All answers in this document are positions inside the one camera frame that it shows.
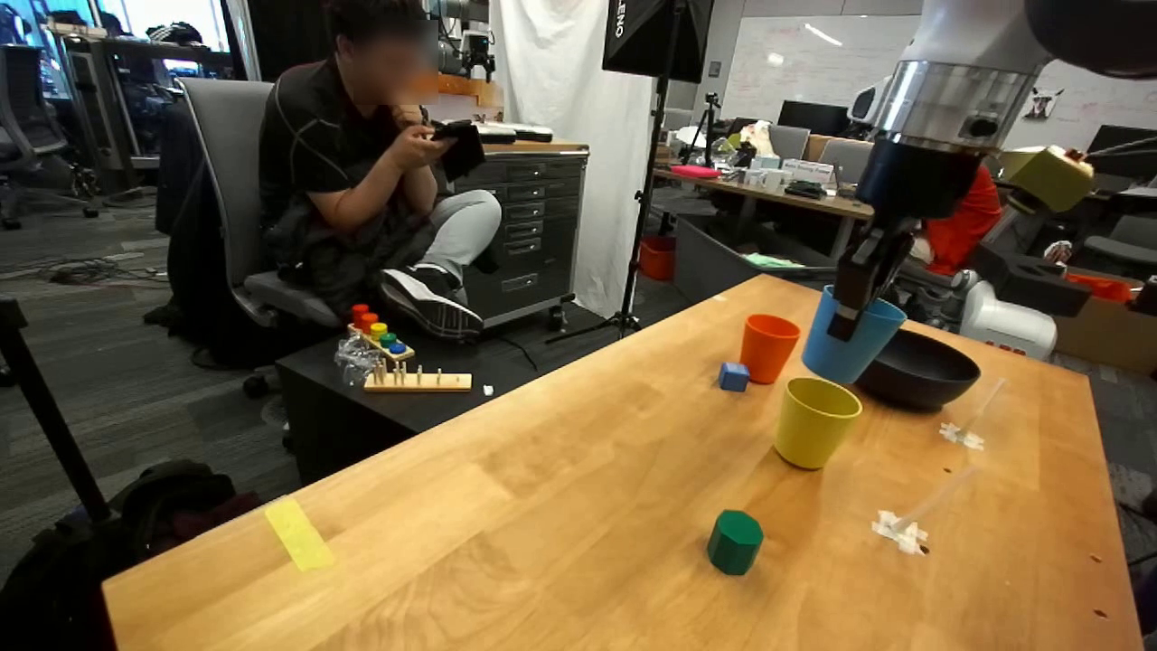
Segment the yellow cup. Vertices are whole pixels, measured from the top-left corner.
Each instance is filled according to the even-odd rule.
[[[822,470],[859,420],[863,403],[853,390],[822,374],[788,379],[780,429],[774,448],[784,462]]]

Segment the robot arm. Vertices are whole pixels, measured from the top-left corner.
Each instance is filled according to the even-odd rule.
[[[883,91],[875,150],[857,196],[875,204],[838,261],[833,337],[894,280],[911,225],[950,214],[998,150],[1051,54],[1112,75],[1157,75],[1157,25],[1139,0],[924,0],[913,42]]]

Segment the wall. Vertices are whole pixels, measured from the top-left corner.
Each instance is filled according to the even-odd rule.
[[[850,106],[868,81],[883,81],[911,42],[913,14],[797,14],[741,18],[739,46],[725,63],[724,110],[777,119],[784,98]],[[1046,122],[1021,119],[1007,134],[1017,143],[1083,149],[1098,122],[1157,131],[1157,81],[1124,81],[1051,60],[1038,81],[1060,93]]]

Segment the black bowl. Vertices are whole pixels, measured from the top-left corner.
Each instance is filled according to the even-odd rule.
[[[913,412],[935,412],[981,379],[981,365],[917,332],[900,327],[859,374],[859,390]]]

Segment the yellow sticky note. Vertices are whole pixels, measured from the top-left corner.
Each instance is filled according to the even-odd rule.
[[[311,517],[301,511],[301,503],[280,497],[280,503],[263,507],[263,520],[273,526],[288,560],[301,570],[317,570],[317,566],[333,562],[327,537],[317,536]]]

